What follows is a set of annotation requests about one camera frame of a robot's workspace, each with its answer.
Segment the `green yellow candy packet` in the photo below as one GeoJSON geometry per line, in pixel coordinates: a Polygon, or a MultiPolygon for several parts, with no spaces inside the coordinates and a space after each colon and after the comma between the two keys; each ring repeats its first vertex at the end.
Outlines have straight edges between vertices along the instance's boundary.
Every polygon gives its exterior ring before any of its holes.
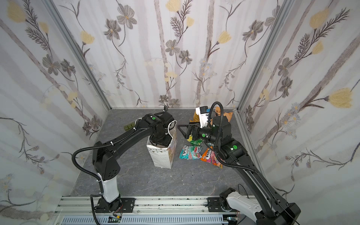
{"type": "Polygon", "coordinates": [[[191,144],[191,145],[196,145],[199,146],[202,144],[202,139],[194,139],[192,135],[189,136],[189,138],[187,139],[187,141],[191,144]]]}

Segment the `yellow snack packet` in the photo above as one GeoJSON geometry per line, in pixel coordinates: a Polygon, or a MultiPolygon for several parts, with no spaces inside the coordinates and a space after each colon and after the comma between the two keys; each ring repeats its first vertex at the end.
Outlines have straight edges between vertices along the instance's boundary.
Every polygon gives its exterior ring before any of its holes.
{"type": "Polygon", "coordinates": [[[189,120],[189,122],[190,123],[199,123],[200,122],[199,115],[196,112],[194,112],[193,119],[189,120]]]}

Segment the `white paper bag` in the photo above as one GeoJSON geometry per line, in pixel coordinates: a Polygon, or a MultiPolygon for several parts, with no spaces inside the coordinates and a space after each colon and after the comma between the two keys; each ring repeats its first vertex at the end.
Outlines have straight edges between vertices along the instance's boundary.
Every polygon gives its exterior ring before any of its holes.
{"type": "Polygon", "coordinates": [[[177,137],[175,126],[177,121],[173,120],[168,123],[165,128],[165,138],[169,138],[170,142],[167,146],[161,145],[160,143],[155,144],[152,140],[153,137],[147,138],[146,147],[150,153],[152,161],[155,167],[171,169],[173,164],[173,158],[175,154],[177,137]]]}

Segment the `teal red candy packet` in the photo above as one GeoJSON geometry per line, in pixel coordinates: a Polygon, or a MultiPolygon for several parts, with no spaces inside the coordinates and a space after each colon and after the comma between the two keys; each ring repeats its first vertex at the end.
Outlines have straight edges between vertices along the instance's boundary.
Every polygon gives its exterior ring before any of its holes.
{"type": "Polygon", "coordinates": [[[183,146],[179,158],[180,159],[187,159],[187,160],[195,160],[195,159],[200,159],[201,158],[201,146],[196,146],[196,145],[192,145],[192,146],[188,146],[185,145],[183,146]]]}

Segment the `orange pink candy packet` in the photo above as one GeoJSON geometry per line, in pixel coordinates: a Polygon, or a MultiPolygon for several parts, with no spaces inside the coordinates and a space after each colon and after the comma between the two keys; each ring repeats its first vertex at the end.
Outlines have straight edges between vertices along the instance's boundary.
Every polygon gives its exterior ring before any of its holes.
{"type": "Polygon", "coordinates": [[[223,165],[218,161],[218,159],[215,156],[215,152],[211,148],[207,148],[206,151],[202,154],[201,161],[211,163],[214,166],[217,166],[219,168],[223,168],[223,165]]]}

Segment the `orange snack packet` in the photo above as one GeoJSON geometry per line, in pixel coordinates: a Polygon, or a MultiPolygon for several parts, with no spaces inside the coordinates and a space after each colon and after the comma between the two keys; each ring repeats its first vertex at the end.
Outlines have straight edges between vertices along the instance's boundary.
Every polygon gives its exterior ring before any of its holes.
{"type": "MultiPolygon", "coordinates": [[[[216,115],[217,115],[217,116],[220,116],[220,114],[221,114],[220,107],[217,106],[217,107],[215,108],[215,112],[216,112],[216,115]]],[[[227,119],[228,122],[230,122],[231,119],[232,119],[232,117],[233,117],[233,112],[224,112],[224,113],[223,113],[223,116],[226,117],[226,119],[227,119]]]]}

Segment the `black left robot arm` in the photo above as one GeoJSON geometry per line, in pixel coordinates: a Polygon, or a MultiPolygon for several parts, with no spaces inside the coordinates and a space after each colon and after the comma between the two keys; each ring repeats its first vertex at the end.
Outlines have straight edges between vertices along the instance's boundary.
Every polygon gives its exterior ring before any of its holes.
{"type": "Polygon", "coordinates": [[[149,113],[135,121],[135,125],[124,134],[105,143],[98,142],[92,147],[76,150],[72,154],[72,163],[80,171],[94,177],[100,186],[100,194],[91,195],[91,198],[99,197],[98,204],[91,200],[93,213],[115,213],[123,211],[123,203],[117,185],[117,175],[121,167],[117,160],[131,147],[144,138],[149,138],[152,145],[156,147],[169,147],[174,140],[170,133],[170,126],[175,119],[168,112],[168,107],[158,113],[149,113]],[[85,151],[93,151],[92,164],[95,172],[91,172],[77,162],[77,155],[85,151]]]}

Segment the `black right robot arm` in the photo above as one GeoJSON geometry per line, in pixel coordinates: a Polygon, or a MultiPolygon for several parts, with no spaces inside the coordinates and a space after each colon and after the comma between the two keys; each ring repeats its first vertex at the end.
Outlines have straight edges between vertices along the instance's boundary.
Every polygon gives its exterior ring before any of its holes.
{"type": "Polygon", "coordinates": [[[185,125],[182,135],[186,139],[201,139],[220,164],[234,169],[241,176],[255,196],[255,200],[251,200],[229,188],[219,196],[224,210],[236,210],[258,225],[298,224],[299,206],[289,203],[276,191],[255,166],[243,145],[232,137],[231,124],[224,116],[222,104],[217,101],[211,107],[198,107],[196,114],[199,121],[185,125]]]}

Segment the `green block on table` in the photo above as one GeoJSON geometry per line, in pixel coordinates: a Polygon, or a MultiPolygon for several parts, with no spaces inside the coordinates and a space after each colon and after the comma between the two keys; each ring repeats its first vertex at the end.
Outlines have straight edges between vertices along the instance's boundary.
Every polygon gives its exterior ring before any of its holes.
{"type": "Polygon", "coordinates": [[[123,128],[124,128],[125,131],[130,131],[130,130],[132,130],[132,129],[135,129],[135,130],[136,130],[136,123],[135,123],[135,122],[131,122],[131,123],[125,125],[123,128]]]}

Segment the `aluminium corner post right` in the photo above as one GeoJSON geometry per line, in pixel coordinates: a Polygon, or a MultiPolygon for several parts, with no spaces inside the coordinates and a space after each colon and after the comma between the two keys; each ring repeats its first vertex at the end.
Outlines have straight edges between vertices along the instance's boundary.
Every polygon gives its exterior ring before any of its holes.
{"type": "Polygon", "coordinates": [[[273,27],[269,33],[269,36],[266,39],[265,45],[263,46],[263,49],[258,57],[258,61],[256,62],[254,70],[247,82],[247,85],[245,86],[245,90],[243,92],[241,100],[236,108],[237,111],[239,111],[243,106],[245,106],[246,100],[250,96],[250,92],[255,85],[255,81],[257,80],[257,78],[260,75],[260,70],[262,69],[265,61],[267,60],[268,56],[270,55],[270,52],[277,40],[278,35],[280,34],[282,26],[286,22],[286,19],[293,7],[294,2],[295,1],[293,1],[293,0],[286,0],[283,2],[283,5],[278,12],[278,15],[274,21],[273,27]]]}

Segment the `aluminium corner post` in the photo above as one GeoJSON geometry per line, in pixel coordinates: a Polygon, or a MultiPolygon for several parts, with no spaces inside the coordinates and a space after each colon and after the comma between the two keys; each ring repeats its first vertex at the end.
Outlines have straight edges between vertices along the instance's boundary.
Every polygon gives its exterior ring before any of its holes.
{"type": "Polygon", "coordinates": [[[283,2],[283,5],[278,12],[278,15],[274,21],[273,27],[269,33],[269,36],[266,39],[265,45],[263,46],[263,49],[258,57],[258,61],[256,62],[254,70],[247,82],[247,85],[245,86],[245,90],[243,92],[241,100],[236,108],[237,111],[239,111],[243,106],[245,106],[246,100],[250,96],[250,92],[255,85],[255,81],[257,80],[257,78],[260,75],[260,70],[262,69],[265,61],[267,60],[268,56],[270,55],[270,52],[277,40],[278,35],[280,34],[282,26],[286,22],[286,19],[293,7],[294,2],[295,1],[293,1],[293,0],[286,0],[283,2]]]}
{"type": "Polygon", "coordinates": [[[109,101],[107,100],[104,93],[102,92],[100,85],[96,81],[94,74],[92,73],[89,65],[87,64],[85,57],[83,56],[83,54],[81,52],[81,48],[78,46],[75,38],[73,37],[70,30],[68,29],[61,14],[59,13],[58,9],[56,8],[55,3],[53,1],[45,1],[45,0],[42,0],[42,3],[44,4],[46,10],[48,11],[48,13],[49,13],[50,17],[52,18],[52,20],[54,21],[55,25],[60,30],[68,47],[70,48],[71,52],[77,59],[81,68],[84,70],[87,78],[89,79],[91,85],[93,86],[93,88],[95,89],[99,98],[101,99],[102,103],[104,104],[106,110],[108,110],[108,111],[111,110],[112,107],[111,107],[109,101]]]}

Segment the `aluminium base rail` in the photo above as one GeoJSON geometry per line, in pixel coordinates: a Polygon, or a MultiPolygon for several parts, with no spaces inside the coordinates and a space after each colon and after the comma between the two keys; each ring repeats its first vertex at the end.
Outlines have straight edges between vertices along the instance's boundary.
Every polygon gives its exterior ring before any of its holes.
{"type": "MultiPolygon", "coordinates": [[[[126,197],[123,199],[123,211],[95,215],[121,218],[125,215],[221,215],[227,224],[254,225],[251,219],[242,213],[221,208],[219,198],[215,196],[160,196],[126,197]]],[[[88,197],[62,197],[49,222],[51,225],[94,225],[96,224],[91,201],[88,197]]]]}

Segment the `aluminium corner post left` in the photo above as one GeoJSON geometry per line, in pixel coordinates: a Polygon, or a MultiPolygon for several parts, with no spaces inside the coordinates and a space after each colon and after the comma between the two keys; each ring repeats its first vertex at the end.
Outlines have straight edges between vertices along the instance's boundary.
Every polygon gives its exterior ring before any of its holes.
{"type": "Polygon", "coordinates": [[[50,17],[52,18],[52,20],[54,21],[55,25],[60,30],[68,47],[70,48],[71,52],[77,59],[81,68],[84,70],[87,78],[89,79],[91,85],[93,86],[93,88],[95,89],[99,98],[101,99],[102,103],[104,104],[106,110],[108,110],[108,111],[111,110],[112,107],[111,107],[109,101],[107,100],[104,93],[102,92],[100,85],[96,81],[94,74],[92,73],[89,65],[87,64],[85,57],[83,56],[83,54],[81,52],[81,48],[78,46],[75,38],[73,37],[70,30],[68,29],[61,14],[59,13],[58,9],[56,8],[55,3],[53,1],[45,1],[45,0],[42,0],[42,3],[44,4],[46,10],[48,11],[48,13],[49,13],[50,17]]]}

